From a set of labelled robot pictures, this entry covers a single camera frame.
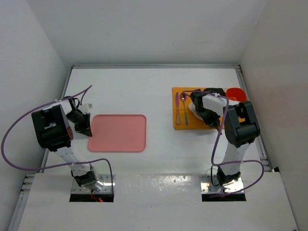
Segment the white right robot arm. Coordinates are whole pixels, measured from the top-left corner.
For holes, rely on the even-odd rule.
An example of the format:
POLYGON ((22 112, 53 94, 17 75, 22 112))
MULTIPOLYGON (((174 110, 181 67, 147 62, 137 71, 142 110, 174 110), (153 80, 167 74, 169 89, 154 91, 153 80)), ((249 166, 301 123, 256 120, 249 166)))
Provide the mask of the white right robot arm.
POLYGON ((217 180, 223 186, 240 176, 240 166, 245 152, 260 135, 260 127, 250 101, 234 101, 216 92, 194 90, 189 95, 189 110, 210 128, 218 131, 211 162, 217 166, 217 180), (222 132, 228 144, 224 159, 214 164, 214 155, 222 132))

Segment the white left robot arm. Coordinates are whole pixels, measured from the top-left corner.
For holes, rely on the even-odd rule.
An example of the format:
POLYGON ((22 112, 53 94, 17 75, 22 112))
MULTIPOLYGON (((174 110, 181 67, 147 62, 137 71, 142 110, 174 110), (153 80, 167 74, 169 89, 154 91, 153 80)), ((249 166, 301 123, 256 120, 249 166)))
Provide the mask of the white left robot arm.
POLYGON ((42 148, 56 153, 71 169, 71 175, 79 187, 92 192, 102 190, 94 167, 78 154, 73 145, 74 132, 92 136, 90 109, 92 104, 75 103, 75 99, 64 99, 31 114, 36 137, 42 148))

